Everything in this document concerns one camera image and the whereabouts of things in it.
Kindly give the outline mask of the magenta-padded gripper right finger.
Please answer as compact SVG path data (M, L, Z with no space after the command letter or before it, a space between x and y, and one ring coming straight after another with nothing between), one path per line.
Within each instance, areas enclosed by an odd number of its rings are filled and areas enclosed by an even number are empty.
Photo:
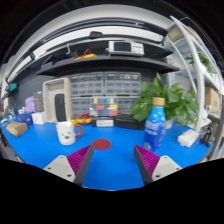
M145 185L181 170L181 167L169 156L159 157L138 145L134 146L134 156Z

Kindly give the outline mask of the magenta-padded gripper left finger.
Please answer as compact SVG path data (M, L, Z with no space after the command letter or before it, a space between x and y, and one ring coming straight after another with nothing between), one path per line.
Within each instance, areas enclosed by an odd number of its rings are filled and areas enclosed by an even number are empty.
M81 186L84 182L91 158L93 146L85 146L69 156L59 155L44 170L67 181Z

